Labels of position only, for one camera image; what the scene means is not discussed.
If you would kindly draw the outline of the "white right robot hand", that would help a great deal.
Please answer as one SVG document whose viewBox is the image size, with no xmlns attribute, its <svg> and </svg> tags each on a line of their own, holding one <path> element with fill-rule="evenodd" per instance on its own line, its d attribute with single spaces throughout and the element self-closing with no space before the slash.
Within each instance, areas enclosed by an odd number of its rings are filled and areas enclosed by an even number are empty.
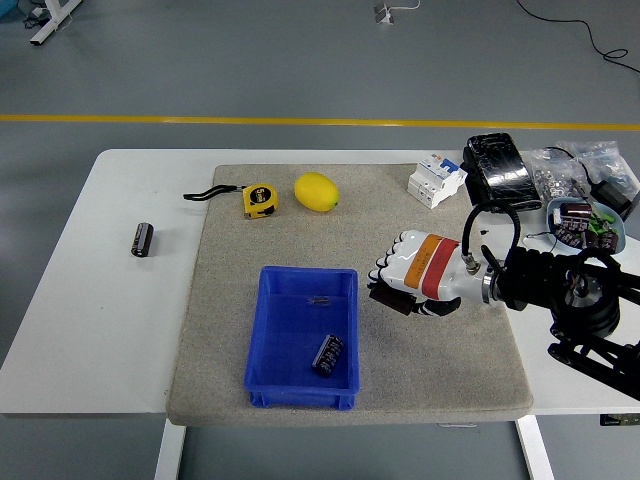
<svg viewBox="0 0 640 480">
<path fill-rule="evenodd" d="M 418 230 L 396 237 L 368 273 L 369 296 L 404 315 L 443 317 L 464 300 L 488 299 L 483 279 L 488 264 L 468 270 L 458 241 Z"/>
</svg>

